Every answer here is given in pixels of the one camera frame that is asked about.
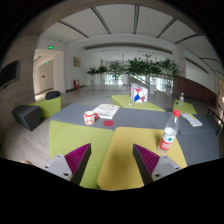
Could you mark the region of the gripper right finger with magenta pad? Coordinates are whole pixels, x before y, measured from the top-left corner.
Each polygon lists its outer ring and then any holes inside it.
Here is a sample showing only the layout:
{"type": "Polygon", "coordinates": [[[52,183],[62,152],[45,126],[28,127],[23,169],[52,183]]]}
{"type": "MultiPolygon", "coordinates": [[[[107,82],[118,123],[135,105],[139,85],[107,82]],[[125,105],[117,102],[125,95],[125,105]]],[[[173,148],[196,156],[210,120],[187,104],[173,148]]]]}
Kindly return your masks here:
{"type": "Polygon", "coordinates": [[[168,155],[159,156],[137,144],[133,145],[132,154],[145,185],[181,170],[168,155]]]}

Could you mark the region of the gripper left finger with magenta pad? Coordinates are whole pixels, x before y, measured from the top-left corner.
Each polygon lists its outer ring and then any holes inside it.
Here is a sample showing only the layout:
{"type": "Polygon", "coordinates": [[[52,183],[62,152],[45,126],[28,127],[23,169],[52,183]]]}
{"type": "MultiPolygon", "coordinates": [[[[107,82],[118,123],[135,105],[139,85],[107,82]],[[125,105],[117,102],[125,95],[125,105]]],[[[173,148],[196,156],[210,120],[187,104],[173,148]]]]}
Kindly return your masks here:
{"type": "Polygon", "coordinates": [[[91,153],[91,144],[88,143],[66,155],[57,154],[44,166],[44,170],[79,185],[91,153]]]}

